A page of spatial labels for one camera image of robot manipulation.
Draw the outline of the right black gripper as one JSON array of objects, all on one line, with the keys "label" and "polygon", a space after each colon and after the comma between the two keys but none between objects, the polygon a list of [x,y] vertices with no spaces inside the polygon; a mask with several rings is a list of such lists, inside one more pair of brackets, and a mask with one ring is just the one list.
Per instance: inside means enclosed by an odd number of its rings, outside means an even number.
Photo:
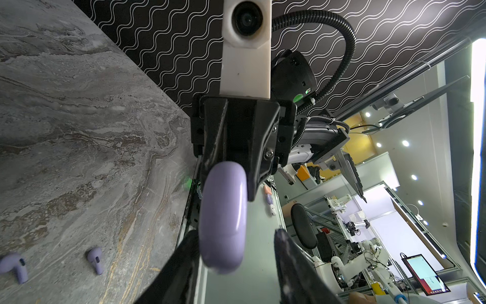
[{"label": "right black gripper", "polygon": [[201,157],[201,184],[220,162],[236,162],[247,175],[248,200],[278,167],[289,162],[297,107],[292,101],[198,94],[192,102],[191,141]]}]

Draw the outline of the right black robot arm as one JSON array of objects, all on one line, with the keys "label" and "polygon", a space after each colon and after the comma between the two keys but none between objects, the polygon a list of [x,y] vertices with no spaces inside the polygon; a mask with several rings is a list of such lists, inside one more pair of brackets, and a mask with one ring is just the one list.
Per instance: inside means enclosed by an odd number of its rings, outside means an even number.
[{"label": "right black robot arm", "polygon": [[198,96],[192,103],[191,136],[201,157],[202,190],[229,187],[229,200],[253,201],[263,181],[286,165],[312,162],[339,170],[359,195],[363,186],[343,151],[350,127],[330,114],[307,117],[316,79],[298,51],[272,60],[271,98]]}]

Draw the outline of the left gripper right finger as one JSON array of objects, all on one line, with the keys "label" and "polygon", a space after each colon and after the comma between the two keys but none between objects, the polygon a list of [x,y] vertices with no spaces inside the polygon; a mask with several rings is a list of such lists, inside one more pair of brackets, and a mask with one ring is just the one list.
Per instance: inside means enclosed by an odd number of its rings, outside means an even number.
[{"label": "left gripper right finger", "polygon": [[274,234],[280,303],[341,303],[284,229]]}]

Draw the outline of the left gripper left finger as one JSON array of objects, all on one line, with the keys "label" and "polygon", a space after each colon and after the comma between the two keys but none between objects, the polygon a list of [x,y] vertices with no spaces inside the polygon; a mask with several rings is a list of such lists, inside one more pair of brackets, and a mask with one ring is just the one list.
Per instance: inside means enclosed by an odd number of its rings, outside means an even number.
[{"label": "left gripper left finger", "polygon": [[189,231],[136,303],[193,303],[199,269],[199,238]]}]

